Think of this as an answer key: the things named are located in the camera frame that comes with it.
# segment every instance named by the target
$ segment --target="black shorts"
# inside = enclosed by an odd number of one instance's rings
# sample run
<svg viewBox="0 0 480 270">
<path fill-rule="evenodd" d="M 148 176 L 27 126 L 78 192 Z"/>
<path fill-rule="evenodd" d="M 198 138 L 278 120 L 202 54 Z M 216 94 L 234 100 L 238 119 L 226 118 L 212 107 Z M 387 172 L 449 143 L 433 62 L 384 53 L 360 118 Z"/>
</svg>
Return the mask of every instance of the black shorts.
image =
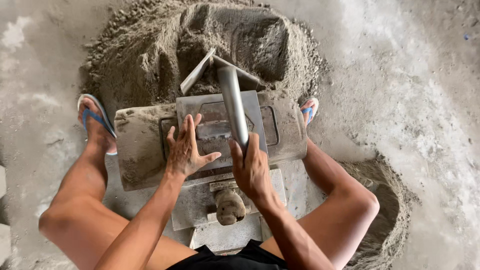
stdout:
<svg viewBox="0 0 480 270">
<path fill-rule="evenodd" d="M 168 270 L 188 269 L 287 269 L 287 263 L 260 247 L 261 241 L 250 240 L 246 247 L 235 255 L 217 256 L 206 245 L 192 255 L 170 266 Z"/>
</svg>

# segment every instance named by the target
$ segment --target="metal handle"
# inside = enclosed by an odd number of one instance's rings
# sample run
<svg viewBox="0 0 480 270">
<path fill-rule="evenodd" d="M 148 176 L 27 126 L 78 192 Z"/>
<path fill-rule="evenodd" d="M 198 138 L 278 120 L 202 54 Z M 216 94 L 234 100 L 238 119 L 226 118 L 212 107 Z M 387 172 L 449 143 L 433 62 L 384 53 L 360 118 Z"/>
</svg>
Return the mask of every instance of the metal handle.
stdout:
<svg viewBox="0 0 480 270">
<path fill-rule="evenodd" d="M 248 127 L 240 96 L 237 69 L 231 66 L 223 67 L 217 69 L 217 73 L 223 102 L 230 120 L 232 136 L 240 145 L 243 156 L 245 156 L 248 147 Z"/>
</svg>

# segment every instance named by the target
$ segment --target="thigh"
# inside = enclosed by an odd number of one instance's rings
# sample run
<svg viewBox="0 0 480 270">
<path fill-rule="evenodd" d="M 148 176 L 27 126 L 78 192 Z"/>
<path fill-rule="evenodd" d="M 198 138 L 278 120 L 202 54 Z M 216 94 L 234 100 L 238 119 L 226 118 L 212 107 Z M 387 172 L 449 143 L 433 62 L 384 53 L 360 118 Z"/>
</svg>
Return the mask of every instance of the thigh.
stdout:
<svg viewBox="0 0 480 270">
<path fill-rule="evenodd" d="M 298 220 L 318 247 L 337 269 L 343 268 L 355 253 L 375 215 L 366 215 L 367 209 L 354 196 L 334 190 L 315 210 Z M 283 258 L 273 237 L 261 248 Z"/>
<path fill-rule="evenodd" d="M 57 219 L 56 228 L 43 233 L 80 270 L 91 270 L 128 224 L 128 220 L 91 197 L 76 197 L 47 213 Z M 162 270 L 197 252 L 166 236 L 161 236 L 146 269 Z"/>
</svg>

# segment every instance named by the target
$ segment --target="blue flip-flop strap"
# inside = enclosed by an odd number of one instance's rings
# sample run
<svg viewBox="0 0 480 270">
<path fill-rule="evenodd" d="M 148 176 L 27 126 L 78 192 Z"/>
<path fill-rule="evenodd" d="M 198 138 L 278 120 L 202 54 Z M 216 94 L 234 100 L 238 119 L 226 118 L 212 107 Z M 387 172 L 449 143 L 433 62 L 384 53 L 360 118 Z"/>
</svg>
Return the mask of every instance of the blue flip-flop strap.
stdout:
<svg viewBox="0 0 480 270">
<path fill-rule="evenodd" d="M 309 108 L 303 109 L 303 110 L 301 111 L 301 113 L 308 113 L 308 122 L 307 122 L 307 124 L 310 124 L 310 121 L 312 120 L 312 114 L 313 114 L 312 108 L 309 107 Z"/>
<path fill-rule="evenodd" d="M 98 114 L 92 112 L 91 110 L 89 109 L 85 109 L 84 110 L 84 113 L 82 114 L 82 122 L 84 123 L 84 129 L 87 130 L 87 117 L 88 116 L 91 116 L 93 119 L 95 119 L 97 122 L 99 122 L 100 124 L 102 124 L 106 130 L 108 130 L 108 132 L 110 134 L 112 134 L 112 132 L 110 131 L 110 129 L 108 128 L 107 124 L 105 124 L 105 122 L 103 121 L 103 118 L 101 116 L 99 116 Z"/>
</svg>

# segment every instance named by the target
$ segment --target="hand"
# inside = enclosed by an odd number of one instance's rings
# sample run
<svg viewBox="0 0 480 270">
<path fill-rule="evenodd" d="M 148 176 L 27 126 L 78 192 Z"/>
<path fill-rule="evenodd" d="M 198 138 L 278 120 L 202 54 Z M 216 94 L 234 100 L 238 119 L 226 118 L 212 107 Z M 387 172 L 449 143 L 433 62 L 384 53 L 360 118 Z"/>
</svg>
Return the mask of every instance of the hand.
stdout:
<svg viewBox="0 0 480 270">
<path fill-rule="evenodd" d="M 175 127 L 172 126 L 167 135 L 167 142 L 170 146 L 170 155 L 167 160 L 166 172 L 181 174 L 187 177 L 199 168 L 218 159 L 222 154 L 219 152 L 210 153 L 206 156 L 200 156 L 195 139 L 195 128 L 202 119 L 201 114 L 197 114 L 195 122 L 191 115 L 187 115 L 181 125 L 177 141 L 173 139 Z"/>
<path fill-rule="evenodd" d="M 259 148 L 258 134 L 249 134 L 245 159 L 243 159 L 241 148 L 235 140 L 230 140 L 228 144 L 233 158 L 233 176 L 239 188 L 257 206 L 275 197 L 276 192 L 273 190 L 268 172 L 268 156 Z"/>
</svg>

